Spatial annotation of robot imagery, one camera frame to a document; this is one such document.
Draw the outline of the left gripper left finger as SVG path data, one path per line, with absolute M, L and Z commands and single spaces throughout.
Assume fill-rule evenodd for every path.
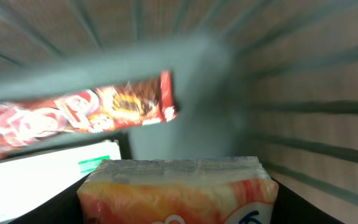
M 77 190 L 89 174 L 9 224 L 84 224 Z

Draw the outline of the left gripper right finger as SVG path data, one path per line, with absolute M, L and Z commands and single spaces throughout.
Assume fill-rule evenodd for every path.
M 270 224 L 344 224 L 273 180 L 279 188 Z

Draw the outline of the white green carton box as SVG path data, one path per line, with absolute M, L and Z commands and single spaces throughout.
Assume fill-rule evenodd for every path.
M 0 223 L 15 219 L 56 196 L 103 159 L 120 159 L 118 143 L 105 140 L 0 162 Z

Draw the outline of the orange snack packet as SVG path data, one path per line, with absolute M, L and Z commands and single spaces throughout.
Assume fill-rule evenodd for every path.
M 85 223 L 269 223 L 279 186 L 256 157 L 104 160 L 77 191 Z

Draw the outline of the red Top chocolate bar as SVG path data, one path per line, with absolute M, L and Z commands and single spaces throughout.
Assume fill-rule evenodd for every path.
M 176 115 L 170 71 L 63 96 L 0 102 L 0 160 L 59 134 L 110 132 Z

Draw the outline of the grey plastic mesh basket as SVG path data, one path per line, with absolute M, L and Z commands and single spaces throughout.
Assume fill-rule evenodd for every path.
M 358 1 L 0 1 L 0 101 L 174 77 L 178 117 L 65 134 L 126 159 L 251 156 L 286 187 L 358 222 Z

